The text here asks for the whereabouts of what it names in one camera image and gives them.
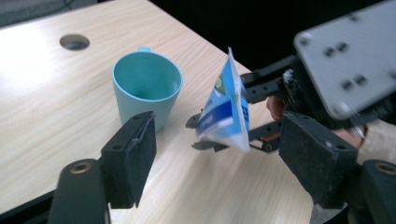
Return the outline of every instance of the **dark background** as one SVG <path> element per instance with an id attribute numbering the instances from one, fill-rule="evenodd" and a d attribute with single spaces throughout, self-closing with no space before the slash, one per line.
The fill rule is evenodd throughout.
<path id="1" fill-rule="evenodd" d="M 293 54 L 294 36 L 379 0 L 150 0 L 250 70 Z"/>

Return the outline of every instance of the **teal cup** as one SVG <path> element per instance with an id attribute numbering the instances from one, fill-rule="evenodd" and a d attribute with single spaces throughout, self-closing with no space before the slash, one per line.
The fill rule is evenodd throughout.
<path id="1" fill-rule="evenodd" d="M 158 132 L 169 117 L 182 84 L 178 67 L 148 47 L 120 57 L 113 66 L 113 86 L 121 124 L 134 115 L 152 111 Z"/>

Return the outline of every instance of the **light wood tabletop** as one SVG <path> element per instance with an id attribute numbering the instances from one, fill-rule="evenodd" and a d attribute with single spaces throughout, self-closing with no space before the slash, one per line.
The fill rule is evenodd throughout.
<path id="1" fill-rule="evenodd" d="M 69 34 L 86 36 L 89 47 L 64 49 Z M 174 61 L 184 84 L 156 135 L 139 207 L 111 209 L 112 223 L 309 223 L 312 199 L 277 152 L 191 147 L 195 131 L 185 124 L 205 105 L 227 55 L 146 0 L 0 30 L 0 213 L 54 190 L 67 164 L 99 159 L 121 127 L 112 66 L 139 46 Z M 265 102 L 249 113 L 251 128 L 271 121 Z"/>

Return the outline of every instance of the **person's hand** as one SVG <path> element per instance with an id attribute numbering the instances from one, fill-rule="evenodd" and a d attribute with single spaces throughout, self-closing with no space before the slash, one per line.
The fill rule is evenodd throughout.
<path id="1" fill-rule="evenodd" d="M 271 113 L 271 117 L 274 120 L 282 119 L 285 104 L 281 100 L 279 100 L 275 96 L 270 96 L 267 99 L 266 106 Z M 349 133 L 345 129 L 334 130 L 333 132 L 335 134 L 337 134 L 339 137 L 341 137 L 342 139 L 346 140 L 350 145 L 352 145 L 355 148 L 359 148 L 361 146 L 361 144 L 363 144 L 363 138 L 356 137 L 356 136 L 352 135 L 351 133 Z M 272 141 L 272 140 L 278 138 L 279 136 L 280 136 L 280 133 L 274 133 L 274 134 L 262 137 L 262 140 L 269 142 L 269 141 Z"/>

